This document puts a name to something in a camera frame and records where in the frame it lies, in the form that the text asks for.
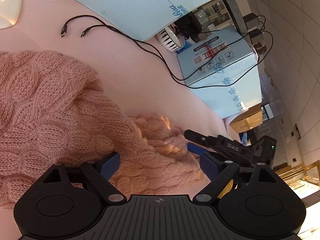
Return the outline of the pink knitted sweater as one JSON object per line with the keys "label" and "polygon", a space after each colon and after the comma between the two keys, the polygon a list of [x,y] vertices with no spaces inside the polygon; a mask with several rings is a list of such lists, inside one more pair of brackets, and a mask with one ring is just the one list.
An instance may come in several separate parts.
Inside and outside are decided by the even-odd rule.
{"label": "pink knitted sweater", "polygon": [[54,163],[112,152],[121,163],[110,183],[126,196],[189,194],[204,180],[182,129],[158,114],[124,116],[91,67],[54,51],[1,53],[1,209]]}

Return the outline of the black power adapter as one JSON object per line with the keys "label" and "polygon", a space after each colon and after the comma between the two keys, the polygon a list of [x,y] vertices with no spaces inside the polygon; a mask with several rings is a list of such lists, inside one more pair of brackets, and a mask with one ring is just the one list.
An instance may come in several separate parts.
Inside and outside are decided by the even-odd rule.
{"label": "black power adapter", "polygon": [[251,39],[251,41],[253,42],[253,40],[263,40],[263,30],[260,29],[253,29],[252,31],[250,31],[249,34],[249,38]]}
{"label": "black power adapter", "polygon": [[254,13],[247,14],[243,17],[244,23],[247,28],[251,28],[251,26],[259,25],[259,16]]}

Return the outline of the white phone stand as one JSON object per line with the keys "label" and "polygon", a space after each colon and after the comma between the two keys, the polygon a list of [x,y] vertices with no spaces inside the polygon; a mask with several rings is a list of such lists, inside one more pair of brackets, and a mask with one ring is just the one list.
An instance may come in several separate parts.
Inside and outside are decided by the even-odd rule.
{"label": "white phone stand", "polygon": [[16,24],[22,0],[0,0],[0,29],[10,28]]}

